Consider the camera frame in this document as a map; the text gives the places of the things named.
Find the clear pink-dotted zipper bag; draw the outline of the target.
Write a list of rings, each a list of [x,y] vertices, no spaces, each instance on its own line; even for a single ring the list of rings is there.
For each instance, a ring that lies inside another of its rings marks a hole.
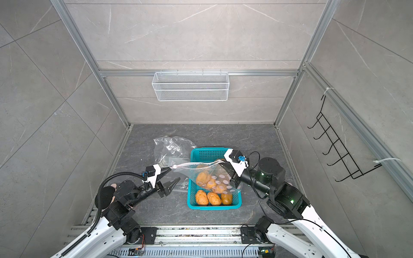
[[[227,161],[188,162],[173,165],[172,171],[187,176],[198,187],[219,195],[239,194],[242,189],[238,174],[232,164]]]

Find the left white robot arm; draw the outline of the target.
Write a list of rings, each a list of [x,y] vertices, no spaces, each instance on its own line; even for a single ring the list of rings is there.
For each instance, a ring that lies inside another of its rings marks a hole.
[[[170,195],[180,181],[177,177],[162,183],[161,179],[170,171],[170,167],[160,168],[155,164],[147,167],[141,174],[120,172],[106,178],[99,186],[95,197],[97,213],[93,223],[54,257],[103,258],[127,242],[138,242],[143,234],[141,226],[134,219],[136,212],[133,208],[152,194],[158,194],[160,197]],[[104,195],[103,189],[109,188],[109,182],[120,176],[138,178],[142,185],[137,186],[133,181],[125,180]]]

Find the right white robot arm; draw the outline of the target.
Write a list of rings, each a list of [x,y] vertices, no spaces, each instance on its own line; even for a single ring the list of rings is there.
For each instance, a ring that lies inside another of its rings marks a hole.
[[[254,226],[255,236],[260,242],[281,246],[299,258],[360,257],[332,232],[305,195],[285,181],[285,169],[276,159],[260,158],[257,167],[250,168],[249,158],[233,149],[228,149],[224,159],[223,168],[235,187],[244,183],[255,194],[261,192],[268,207],[307,238],[302,240],[284,229],[282,223],[264,215]]]

